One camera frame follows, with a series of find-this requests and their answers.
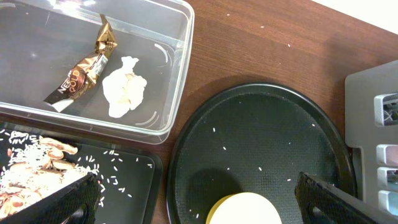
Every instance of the wooden table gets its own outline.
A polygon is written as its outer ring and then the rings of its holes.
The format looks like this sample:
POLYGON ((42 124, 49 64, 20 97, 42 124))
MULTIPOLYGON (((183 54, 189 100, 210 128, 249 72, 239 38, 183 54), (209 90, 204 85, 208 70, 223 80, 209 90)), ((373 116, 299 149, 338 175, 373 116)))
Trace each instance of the wooden table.
POLYGON ((397 59, 398 35, 309 0, 188 0, 195 30, 187 82, 166 142, 151 146, 101 140, 158 153, 165 167, 153 223, 168 223, 165 180, 175 140, 208 98, 253 81, 307 95, 344 134, 344 80, 397 59))

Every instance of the yellow round object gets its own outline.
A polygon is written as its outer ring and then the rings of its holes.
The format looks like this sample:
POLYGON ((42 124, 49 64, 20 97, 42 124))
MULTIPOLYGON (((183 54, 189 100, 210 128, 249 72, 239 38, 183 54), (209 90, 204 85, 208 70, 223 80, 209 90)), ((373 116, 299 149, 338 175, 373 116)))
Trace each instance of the yellow round object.
POLYGON ((281 224, 278 211, 265 197, 240 193, 220 199, 211 208, 206 224, 281 224))
POLYGON ((232 197, 232 196, 234 196, 234 195, 225 196, 225 197, 219 199, 218 202, 216 202, 216 203, 212 206, 212 208, 210 209, 209 214, 207 215, 206 224, 210 224, 210 220, 211 220, 211 218, 213 217, 214 213, 216 212, 217 208, 218 208, 225 200, 227 200, 228 198, 230 198, 230 197, 232 197))

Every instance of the chocolate bar wrapper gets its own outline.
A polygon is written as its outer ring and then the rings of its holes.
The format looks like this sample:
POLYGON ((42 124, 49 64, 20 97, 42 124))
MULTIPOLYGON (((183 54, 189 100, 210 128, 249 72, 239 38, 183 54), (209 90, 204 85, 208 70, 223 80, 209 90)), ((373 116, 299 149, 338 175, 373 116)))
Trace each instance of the chocolate bar wrapper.
POLYGON ((58 112, 96 85, 109 57, 118 45, 112 27, 104 15, 101 15, 101 21, 102 26, 98 32, 94 52, 80 60, 69 71, 65 81, 44 100, 58 112))

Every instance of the crumpled white paper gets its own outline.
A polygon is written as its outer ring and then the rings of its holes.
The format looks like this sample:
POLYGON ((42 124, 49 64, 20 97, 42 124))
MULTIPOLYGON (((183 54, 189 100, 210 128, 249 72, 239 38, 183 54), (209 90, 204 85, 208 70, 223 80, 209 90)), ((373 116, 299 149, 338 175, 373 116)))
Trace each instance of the crumpled white paper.
POLYGON ((109 116, 121 118, 129 110, 134 110, 144 99, 147 81, 134 74, 132 69, 138 58, 122 57, 123 66, 104 78, 102 86, 109 102, 109 116))

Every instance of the black plate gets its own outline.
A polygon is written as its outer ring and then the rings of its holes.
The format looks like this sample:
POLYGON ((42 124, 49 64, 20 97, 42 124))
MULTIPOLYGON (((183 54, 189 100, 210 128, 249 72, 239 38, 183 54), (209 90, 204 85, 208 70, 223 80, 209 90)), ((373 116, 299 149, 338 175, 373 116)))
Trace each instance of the black plate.
POLYGON ((12 134, 13 131, 20 131, 30 135, 42 135, 58 139, 77 146, 79 149, 75 155, 65 153, 65 158, 68 161, 91 168, 94 164, 99 164, 97 178, 101 179, 101 175, 104 176, 102 184, 105 186, 105 191, 101 194, 104 196, 104 207, 98 206, 96 223, 150 224, 152 222, 163 173, 163 163, 158 155, 106 142, 0 121, 0 132, 3 130, 4 132, 0 134, 0 139, 2 139, 0 141, 0 167, 7 167, 8 165, 8 148, 24 149, 25 144, 31 144, 30 139, 25 140, 24 138, 16 138, 21 139, 21 142, 12 144, 12 141, 9 142, 10 136, 6 133, 12 134), (119 155, 109 155, 112 149, 119 155), (88 156, 88 159, 92 156, 95 161, 87 161, 86 156, 88 156), (111 178, 112 176, 116 176, 117 185, 113 185, 115 180, 111 178), (118 189, 123 187, 126 189, 122 193, 118 189))
POLYGON ((236 86, 202 105, 177 139, 167 180, 170 222, 205 223, 222 197, 255 192, 282 223, 300 223, 300 171, 356 195, 345 144, 314 102, 284 86, 236 86))

